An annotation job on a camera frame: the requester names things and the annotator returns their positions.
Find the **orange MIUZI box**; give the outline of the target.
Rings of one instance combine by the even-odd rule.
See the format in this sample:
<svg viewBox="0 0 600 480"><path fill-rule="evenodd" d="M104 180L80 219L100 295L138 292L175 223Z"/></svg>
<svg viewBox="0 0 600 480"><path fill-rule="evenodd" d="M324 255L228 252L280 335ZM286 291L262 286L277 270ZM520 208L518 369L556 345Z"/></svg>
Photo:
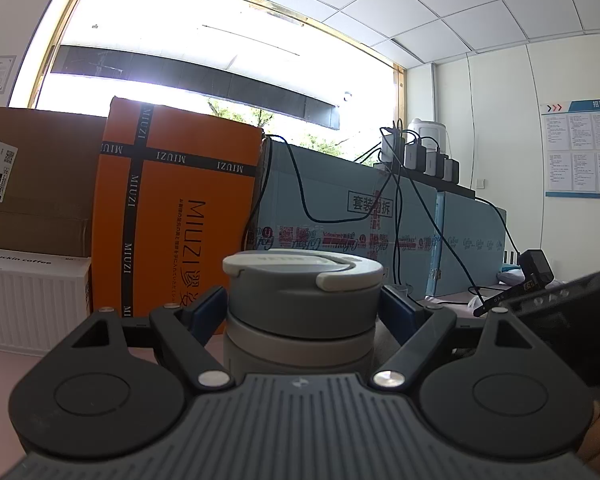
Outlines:
<svg viewBox="0 0 600 480"><path fill-rule="evenodd" d="M262 148L243 122L115 98L97 165L92 220L96 309L144 318L227 286L242 248Z"/></svg>

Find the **black power strip with chargers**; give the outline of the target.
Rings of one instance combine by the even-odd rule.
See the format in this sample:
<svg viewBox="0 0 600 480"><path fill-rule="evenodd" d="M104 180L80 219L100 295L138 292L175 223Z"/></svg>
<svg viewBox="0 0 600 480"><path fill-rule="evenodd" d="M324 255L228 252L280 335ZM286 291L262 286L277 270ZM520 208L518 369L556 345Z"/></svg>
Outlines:
<svg viewBox="0 0 600 480"><path fill-rule="evenodd" d="M476 193L460 185L460 163L442 151L433 136L413 129L380 127L379 162L397 176L422 182L440 192L474 200Z"/></svg>

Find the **white electric kettle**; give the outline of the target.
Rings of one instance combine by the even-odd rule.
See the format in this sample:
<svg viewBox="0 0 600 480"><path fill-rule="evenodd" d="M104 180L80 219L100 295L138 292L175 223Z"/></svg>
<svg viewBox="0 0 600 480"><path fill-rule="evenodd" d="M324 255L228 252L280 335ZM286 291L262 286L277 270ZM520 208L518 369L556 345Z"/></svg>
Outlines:
<svg viewBox="0 0 600 480"><path fill-rule="evenodd" d="M428 151L439 150L442 154L449 154L448 132L441 122L414 118L407 129L415 131L420 136L422 145Z"/></svg>

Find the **wall notice board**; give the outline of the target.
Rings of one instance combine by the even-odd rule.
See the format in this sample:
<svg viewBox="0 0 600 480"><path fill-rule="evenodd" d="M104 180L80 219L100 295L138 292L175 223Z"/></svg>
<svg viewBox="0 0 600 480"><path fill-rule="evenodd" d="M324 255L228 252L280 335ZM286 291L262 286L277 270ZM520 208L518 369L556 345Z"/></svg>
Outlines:
<svg viewBox="0 0 600 480"><path fill-rule="evenodd" d="M600 99L541 106L547 197L600 198Z"/></svg>

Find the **grey lidded cup container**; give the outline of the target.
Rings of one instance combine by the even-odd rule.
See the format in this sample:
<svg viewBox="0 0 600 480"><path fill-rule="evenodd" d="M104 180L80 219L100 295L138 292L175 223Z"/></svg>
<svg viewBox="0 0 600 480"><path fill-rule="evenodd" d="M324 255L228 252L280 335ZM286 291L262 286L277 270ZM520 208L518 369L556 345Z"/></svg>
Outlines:
<svg viewBox="0 0 600 480"><path fill-rule="evenodd" d="M275 248L238 252L222 267L230 279L224 364L238 382L249 374L368 375L381 263Z"/></svg>

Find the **light blue cardboard box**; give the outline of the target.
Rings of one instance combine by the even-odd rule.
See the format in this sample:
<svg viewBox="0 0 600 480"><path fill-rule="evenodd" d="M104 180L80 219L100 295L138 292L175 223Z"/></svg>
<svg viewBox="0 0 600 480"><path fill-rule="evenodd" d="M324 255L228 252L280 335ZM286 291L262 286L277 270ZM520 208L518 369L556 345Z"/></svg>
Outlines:
<svg viewBox="0 0 600 480"><path fill-rule="evenodd" d="M260 165L264 183L248 228L253 249L346 252L374 259L389 284L416 299L496 283L505 256L506 212L476 197L440 192L385 166L275 141Z"/></svg>

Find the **white corrugated coffee box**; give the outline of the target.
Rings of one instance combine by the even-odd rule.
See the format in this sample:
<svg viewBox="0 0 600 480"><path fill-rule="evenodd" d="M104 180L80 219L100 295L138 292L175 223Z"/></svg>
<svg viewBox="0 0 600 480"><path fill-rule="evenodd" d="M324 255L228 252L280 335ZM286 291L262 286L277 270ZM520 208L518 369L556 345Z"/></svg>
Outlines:
<svg viewBox="0 0 600 480"><path fill-rule="evenodd" d="M89 258L0 249L0 350L42 356L91 314Z"/></svg>

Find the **brown cardboard box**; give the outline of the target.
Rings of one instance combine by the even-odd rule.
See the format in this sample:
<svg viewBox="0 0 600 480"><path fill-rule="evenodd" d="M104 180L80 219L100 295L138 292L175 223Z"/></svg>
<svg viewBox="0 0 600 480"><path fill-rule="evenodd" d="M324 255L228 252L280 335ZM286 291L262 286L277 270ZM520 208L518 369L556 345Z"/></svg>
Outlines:
<svg viewBox="0 0 600 480"><path fill-rule="evenodd" d="M0 249L91 255L106 119L0 107Z"/></svg>

